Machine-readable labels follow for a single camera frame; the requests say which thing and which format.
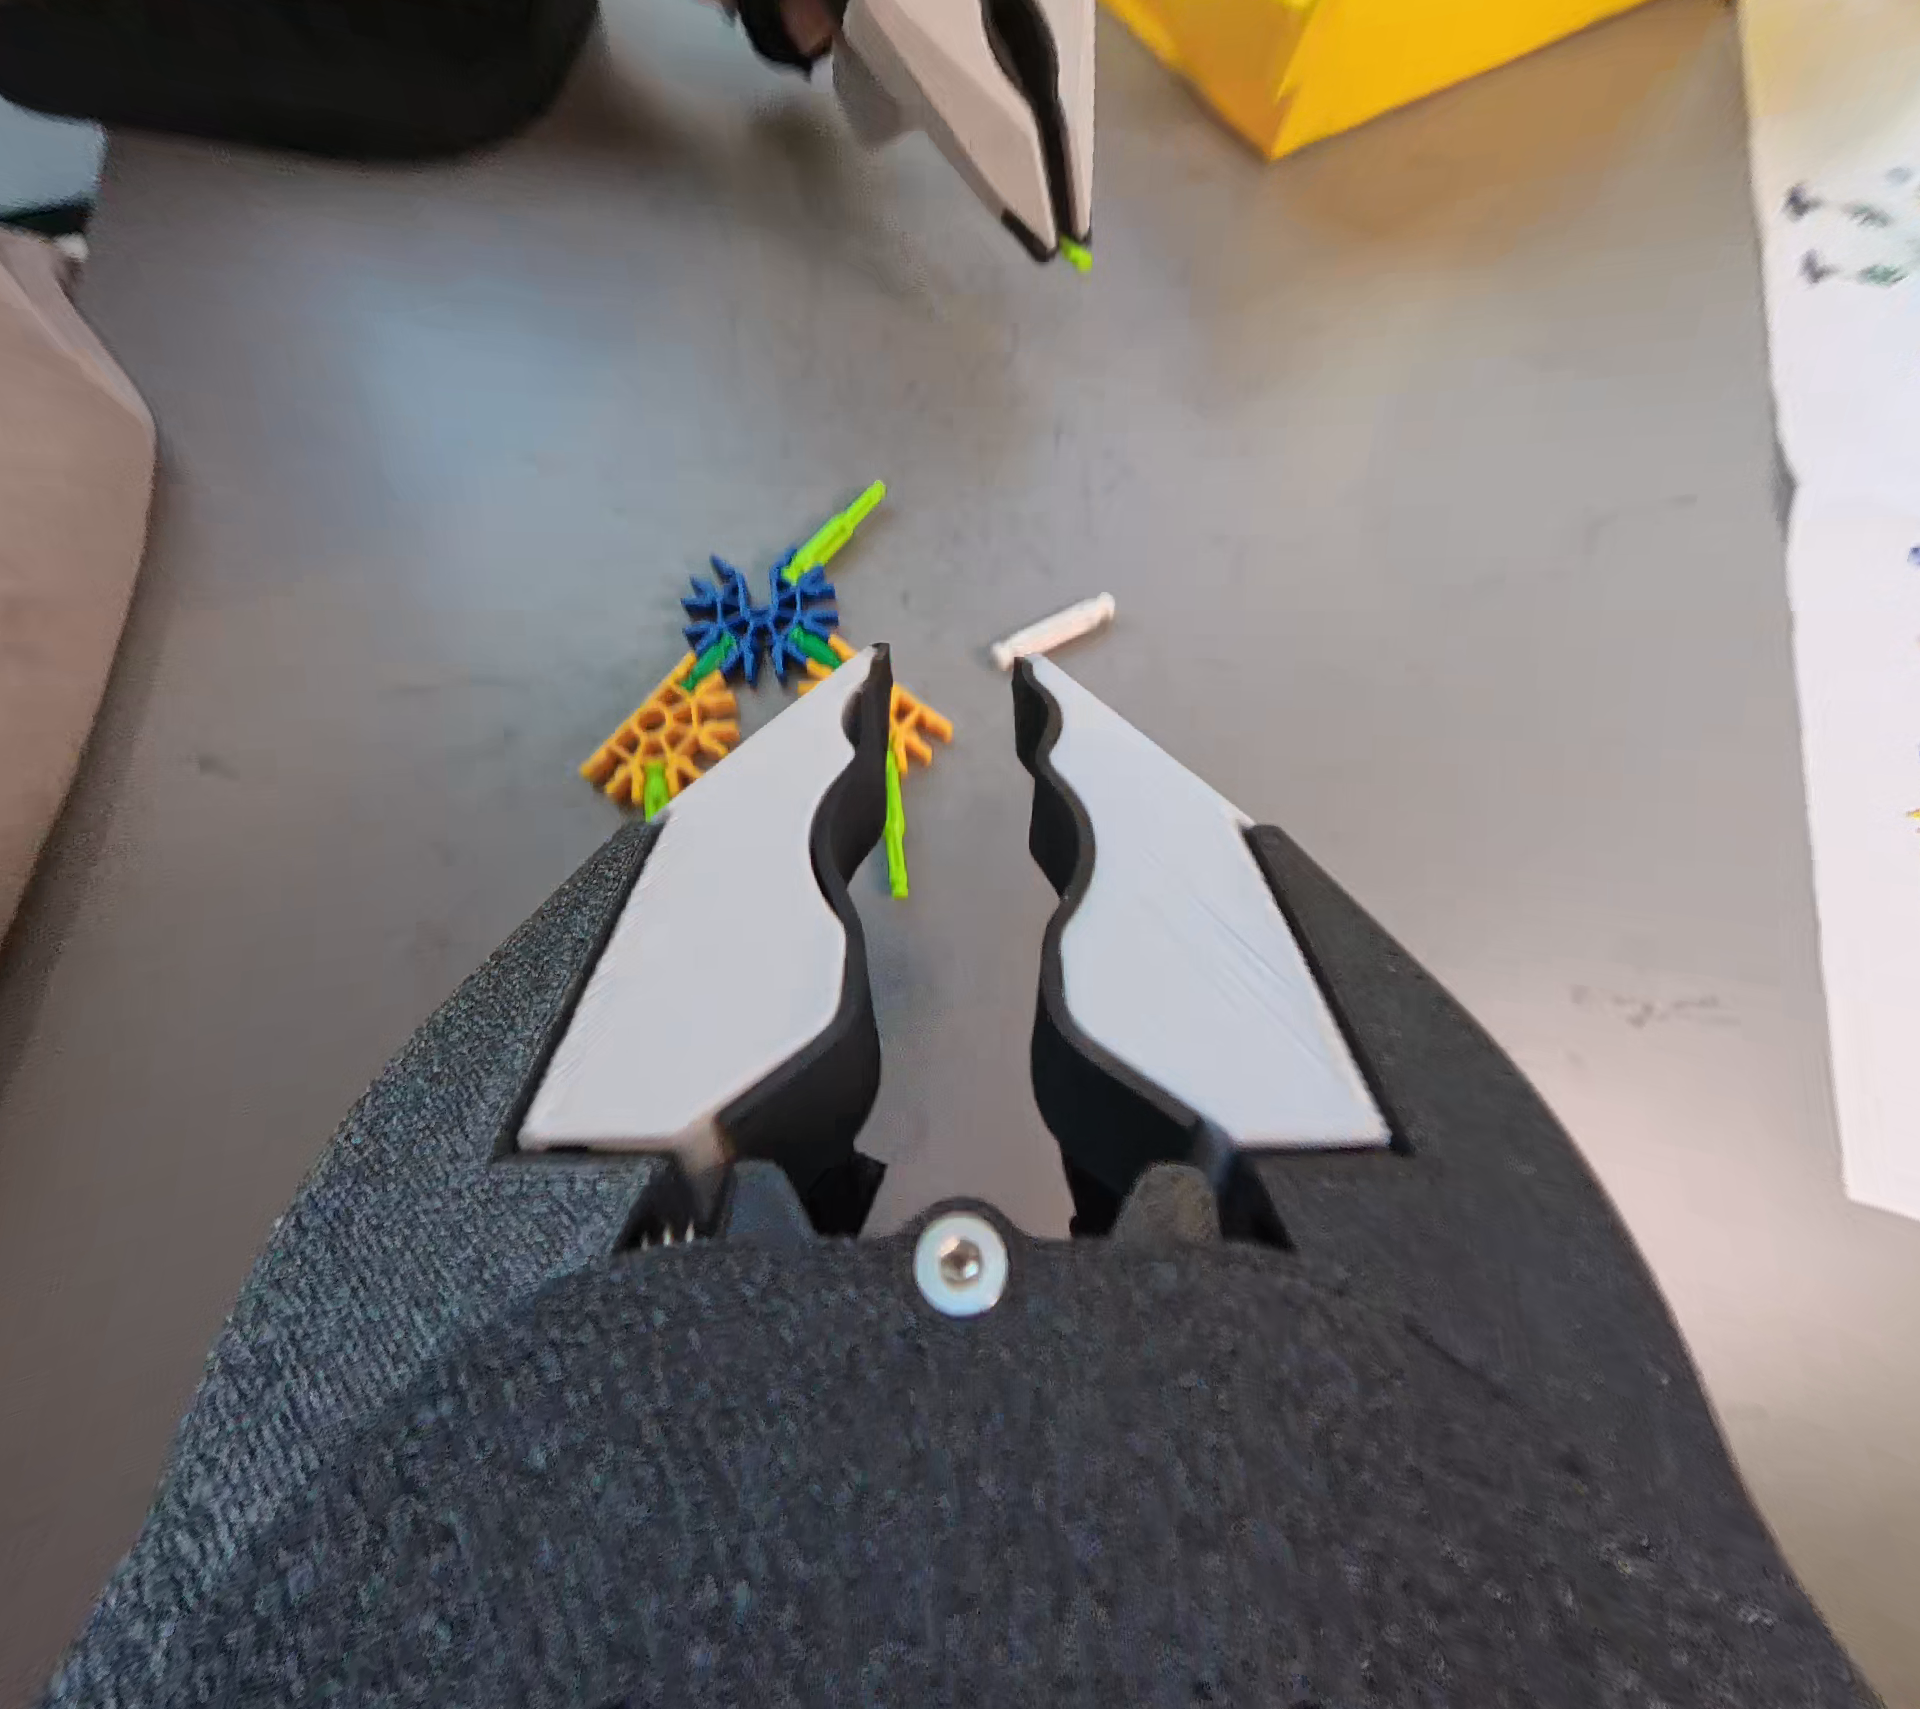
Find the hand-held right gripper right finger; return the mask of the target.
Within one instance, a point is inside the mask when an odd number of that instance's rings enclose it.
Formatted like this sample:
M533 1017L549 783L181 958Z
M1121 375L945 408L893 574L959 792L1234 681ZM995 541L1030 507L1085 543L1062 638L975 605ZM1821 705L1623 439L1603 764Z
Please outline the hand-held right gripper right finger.
M1012 672L1042 934L1030 1086L1070 1233L1108 1236L1151 1168L1185 1168L1229 1236L1280 1242L1258 1166L1395 1151L1351 1026L1256 846L1256 823L1043 657Z

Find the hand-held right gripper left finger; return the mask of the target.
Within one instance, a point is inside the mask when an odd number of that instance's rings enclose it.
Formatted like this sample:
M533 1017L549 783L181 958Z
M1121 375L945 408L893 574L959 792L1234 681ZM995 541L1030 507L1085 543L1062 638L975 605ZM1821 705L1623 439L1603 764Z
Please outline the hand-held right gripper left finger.
M647 826L520 1157L661 1160L701 1224L737 1166L768 1165L813 1231L866 1224L881 1043L851 881L881 840L893 694L892 650L855 649Z

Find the blue snowflake connector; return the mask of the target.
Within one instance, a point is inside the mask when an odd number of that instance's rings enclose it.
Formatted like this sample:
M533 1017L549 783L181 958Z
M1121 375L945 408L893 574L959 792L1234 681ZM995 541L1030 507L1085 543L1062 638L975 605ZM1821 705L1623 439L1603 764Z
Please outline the blue snowflake connector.
M700 655L711 641L718 641L720 634L731 632L737 638L739 657L731 667L731 674L725 679L754 688L763 670L763 667L755 667L754 636L754 614L761 602L763 598L755 601L754 588L742 571L727 559L711 555L707 559L707 572L690 577L688 594L681 596L681 609L688 619L683 625L686 649L690 655Z
M765 601L754 610L754 665L768 669L784 688L794 679L804 679L805 663L788 652L784 634L791 625L804 625L807 630L827 636L837 632L837 590L825 571L816 571L796 586L784 586L775 581L775 568L769 571L769 588Z

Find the grey desk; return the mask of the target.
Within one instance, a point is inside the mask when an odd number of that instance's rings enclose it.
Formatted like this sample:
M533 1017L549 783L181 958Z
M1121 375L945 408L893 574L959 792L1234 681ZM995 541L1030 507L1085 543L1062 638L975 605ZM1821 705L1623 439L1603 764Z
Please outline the grey desk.
M1916 1224L1849 1202L1728 0L1662 0L1291 159L1098 46L1093 265L691 0L420 170L107 141L79 306L152 537L3 958L3 1704L126 1552L276 1216L591 855L577 764L884 478L832 572L955 742L874 862L872 1229L1058 1233L1052 893L988 644L1290 833L1532 1078L1740 1469L1916 1704Z

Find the white rod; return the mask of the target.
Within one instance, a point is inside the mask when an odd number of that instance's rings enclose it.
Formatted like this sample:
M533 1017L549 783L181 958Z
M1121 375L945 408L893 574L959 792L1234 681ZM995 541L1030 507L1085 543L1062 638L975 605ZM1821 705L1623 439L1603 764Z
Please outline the white rod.
M1034 619L1007 636L993 641L988 647L988 659L998 672L1012 672L1012 669L1026 659L1045 657L1054 650L1074 647L1080 641L1100 634L1112 626L1116 614L1116 594L1093 592L1091 596L1074 601L1071 605Z

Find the printed instruction sheet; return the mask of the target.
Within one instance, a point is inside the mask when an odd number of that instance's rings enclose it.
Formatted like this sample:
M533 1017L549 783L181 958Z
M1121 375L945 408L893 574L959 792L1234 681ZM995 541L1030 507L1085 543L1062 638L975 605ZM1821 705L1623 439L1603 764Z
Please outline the printed instruction sheet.
M1918 0L1737 0L1840 1180L1918 1216Z

